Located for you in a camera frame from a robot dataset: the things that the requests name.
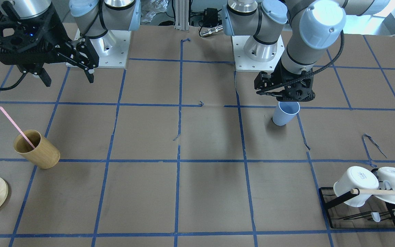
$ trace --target black cable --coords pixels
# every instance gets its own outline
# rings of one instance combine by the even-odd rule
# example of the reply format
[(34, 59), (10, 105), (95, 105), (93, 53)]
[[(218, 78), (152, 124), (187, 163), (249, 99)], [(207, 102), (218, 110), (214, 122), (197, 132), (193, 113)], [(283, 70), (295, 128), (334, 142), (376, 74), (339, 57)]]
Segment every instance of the black cable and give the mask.
[(173, 19), (175, 20), (175, 25), (176, 25), (176, 13), (175, 13), (175, 1), (171, 0), (171, 9), (173, 10)]
[(337, 60), (337, 59), (339, 58), (339, 56), (341, 55), (343, 49), (344, 49), (344, 31), (341, 31), (341, 32), (340, 32), (340, 47), (339, 47), (339, 51), (337, 52), (335, 58), (332, 59), (332, 61), (330, 61), (328, 64), (324, 65), (323, 67), (321, 67), (321, 68), (319, 68), (319, 69), (317, 69), (317, 70), (315, 70), (315, 71), (313, 71), (313, 72), (306, 73), (306, 75), (304, 75), (304, 76), (302, 76), (302, 77), (299, 77), (299, 78), (296, 78), (296, 79), (287, 81), (286, 83), (281, 84), (281, 85), (278, 85), (277, 87), (271, 86), (271, 87), (269, 87), (269, 88), (266, 88), (266, 89), (262, 89), (262, 90), (260, 90), (260, 91), (257, 91), (257, 94), (275, 96), (274, 93), (268, 93), (268, 92), (266, 92), (266, 91), (273, 90), (273, 89), (277, 89), (277, 88), (279, 88), (279, 87), (289, 86), (289, 85), (291, 85), (291, 84), (293, 84), (293, 83), (300, 82), (300, 81), (302, 81), (302, 80), (304, 80), (304, 79), (307, 79), (307, 78), (309, 78), (309, 77), (311, 77), (311, 76), (313, 76), (313, 75), (318, 74), (319, 72), (322, 72), (323, 70), (325, 70), (325, 69), (327, 69), (328, 67), (330, 67), (334, 62), (336, 62), (336, 60)]
[(10, 89), (14, 89), (16, 86), (19, 85), (19, 83), (22, 82), (22, 80), (24, 79), (24, 77), (27, 75), (27, 73), (22, 73), (21, 78), (19, 78), (19, 80), (17, 80), (17, 82), (15, 84), (13, 84), (12, 86), (9, 87), (0, 87), (0, 91), (7, 91)]
[(84, 33), (82, 33), (82, 30), (80, 30), (80, 36), (85, 36), (85, 34), (89, 32), (89, 30), (91, 29), (91, 27), (94, 25), (95, 21), (97, 20), (98, 16), (100, 15), (100, 11), (101, 11), (100, 4), (103, 4), (103, 0), (100, 0), (98, 2), (98, 4), (99, 4), (99, 7), (98, 7), (97, 14), (95, 15), (94, 20), (92, 20), (92, 22), (89, 24), (88, 28), (86, 29), (86, 31)]
[[(209, 16), (209, 17), (207, 18), (207, 22), (208, 22), (208, 20), (210, 20), (210, 18), (213, 17), (215, 14), (221, 12), (221, 10), (222, 10), (222, 9), (219, 9), (217, 12), (215, 12), (215, 13), (213, 13), (211, 16)], [(202, 31), (202, 28), (204, 27), (205, 23), (202, 22), (202, 25), (201, 25), (201, 24), (199, 24), (200, 22), (202, 22), (202, 21), (199, 21), (199, 22), (197, 23), (197, 24), (201, 27), (201, 28), (199, 29), (198, 34), (199, 34), (199, 37), (205, 38), (205, 37), (202, 37), (202, 35), (201, 35), (201, 31)]]

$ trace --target bamboo cup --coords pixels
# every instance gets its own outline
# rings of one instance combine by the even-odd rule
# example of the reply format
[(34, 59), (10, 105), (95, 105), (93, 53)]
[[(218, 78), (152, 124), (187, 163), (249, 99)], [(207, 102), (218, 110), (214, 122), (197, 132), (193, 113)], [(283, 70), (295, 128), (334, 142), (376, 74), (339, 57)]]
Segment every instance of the bamboo cup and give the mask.
[(59, 150), (41, 133), (28, 130), (24, 131), (24, 134), (36, 148), (33, 149), (22, 135), (18, 135), (13, 142), (16, 153), (19, 153), (40, 169), (49, 169), (59, 162)]

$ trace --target wooden stick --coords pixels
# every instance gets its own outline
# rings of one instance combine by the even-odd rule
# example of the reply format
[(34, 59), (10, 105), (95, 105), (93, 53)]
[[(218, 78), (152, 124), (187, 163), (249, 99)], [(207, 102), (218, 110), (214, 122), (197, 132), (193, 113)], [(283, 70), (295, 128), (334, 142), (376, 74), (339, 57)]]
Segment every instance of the wooden stick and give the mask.
[(354, 195), (390, 195), (390, 196), (395, 196), (395, 190), (351, 189), (350, 192)]

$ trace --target cable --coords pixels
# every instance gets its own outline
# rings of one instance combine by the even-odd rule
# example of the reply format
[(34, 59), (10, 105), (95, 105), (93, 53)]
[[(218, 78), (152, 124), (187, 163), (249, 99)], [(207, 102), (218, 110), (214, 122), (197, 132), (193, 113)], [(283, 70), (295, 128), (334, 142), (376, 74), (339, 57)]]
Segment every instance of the cable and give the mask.
[(22, 82), (22, 80), (24, 79), (24, 77), (27, 75), (27, 73), (22, 73), (21, 77), (19, 78), (19, 80), (17, 80), (17, 82), (15, 84), (13, 84), (12, 86), (9, 87), (0, 87), (0, 91), (7, 91), (10, 89), (14, 89), (16, 86), (19, 85), (19, 83)]
[(64, 16), (63, 19), (62, 19), (62, 22), (65, 21), (65, 19), (68, 17), (68, 14), (69, 14), (70, 12), (71, 12), (71, 10), (68, 10), (68, 12), (66, 12), (65, 16)]
[(176, 25), (176, 13), (175, 13), (175, 2), (174, 0), (171, 0), (171, 9), (173, 10), (173, 19), (175, 20), (175, 25)]
[[(215, 12), (215, 13), (213, 13), (211, 16), (209, 16), (208, 18), (207, 18), (207, 21), (211, 18), (211, 17), (213, 17), (215, 14), (217, 14), (217, 13), (219, 13), (219, 12), (221, 12), (222, 11), (222, 9), (219, 9), (217, 12)], [(205, 25), (205, 23), (203, 23), (202, 22), (202, 25), (200, 24), (202, 21), (199, 21), (197, 24), (201, 27), (200, 29), (199, 29), (199, 32), (198, 32), (198, 34), (199, 34), (199, 37), (201, 37), (201, 38), (205, 38), (205, 37), (202, 37), (202, 35), (201, 35), (201, 31), (202, 31), (202, 28), (204, 27), (204, 25)]]
[(343, 49), (344, 49), (344, 31), (341, 31), (341, 32), (340, 32), (340, 47), (339, 47), (339, 51), (337, 52), (335, 58), (332, 59), (332, 61), (330, 61), (328, 64), (324, 65), (323, 67), (321, 67), (321, 68), (319, 68), (319, 69), (317, 69), (317, 70), (315, 70), (315, 71), (313, 71), (313, 72), (306, 73), (306, 75), (304, 75), (304, 76), (302, 76), (302, 77), (299, 77), (299, 78), (296, 78), (296, 79), (287, 81), (286, 83), (281, 84), (281, 85), (270, 86), (270, 87), (268, 87), (268, 88), (265, 88), (265, 89), (262, 89), (262, 90), (260, 90), (260, 91), (257, 91), (257, 94), (259, 94), (259, 95), (271, 95), (271, 96), (275, 96), (274, 93), (268, 93), (268, 92), (266, 92), (266, 91), (273, 90), (273, 89), (278, 89), (279, 87), (289, 86), (289, 85), (291, 85), (291, 84), (293, 84), (293, 83), (300, 82), (300, 81), (302, 81), (302, 80), (304, 80), (304, 79), (307, 79), (307, 78), (309, 78), (309, 77), (311, 77), (311, 76), (313, 76), (313, 75), (318, 74), (319, 72), (322, 72), (323, 70), (325, 70), (325, 69), (327, 69), (328, 67), (330, 67), (334, 62), (336, 62), (336, 60), (337, 60), (337, 59), (339, 58), (339, 56), (341, 55)]

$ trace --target metal cylinder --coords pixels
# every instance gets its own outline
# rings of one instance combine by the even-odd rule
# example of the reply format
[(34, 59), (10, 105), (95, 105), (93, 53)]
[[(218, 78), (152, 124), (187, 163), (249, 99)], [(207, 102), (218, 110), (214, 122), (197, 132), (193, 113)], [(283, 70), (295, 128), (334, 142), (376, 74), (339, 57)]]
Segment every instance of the metal cylinder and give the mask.
[(238, 15), (228, 10), (234, 35), (254, 35), (259, 23), (259, 12), (251, 15)]
[(132, 22), (134, 10), (139, 6), (136, 4), (128, 6), (130, 8), (120, 9), (108, 8), (105, 5), (103, 6), (103, 21), (105, 22), (105, 26), (108, 30), (130, 30), (130, 23)]
[(110, 53), (114, 53), (115, 50), (120, 48), (118, 40), (112, 31), (108, 31), (104, 36), (98, 39), (90, 40), (99, 57), (108, 56)]
[(106, 30), (101, 26), (100, 19), (97, 17), (97, 12), (98, 4), (95, 5), (88, 13), (74, 17), (75, 23), (77, 23), (81, 34), (88, 37), (96, 37), (105, 33)]
[[(2, 8), (3, 2), (7, 0), (0, 0), (0, 10), (4, 15), (7, 15)], [(36, 17), (45, 12), (51, 4), (51, 0), (11, 0), (7, 1), (13, 5), (14, 10), (21, 19), (29, 19)]]
[(277, 52), (277, 43), (265, 45), (255, 40), (253, 36), (250, 36), (243, 47), (243, 51), (248, 58), (254, 61), (268, 62), (275, 57)]
[(105, 0), (105, 4), (115, 8), (126, 7), (132, 4), (135, 0)]
[(258, 3), (255, 0), (228, 0), (227, 5), (241, 13), (251, 13), (257, 9)]

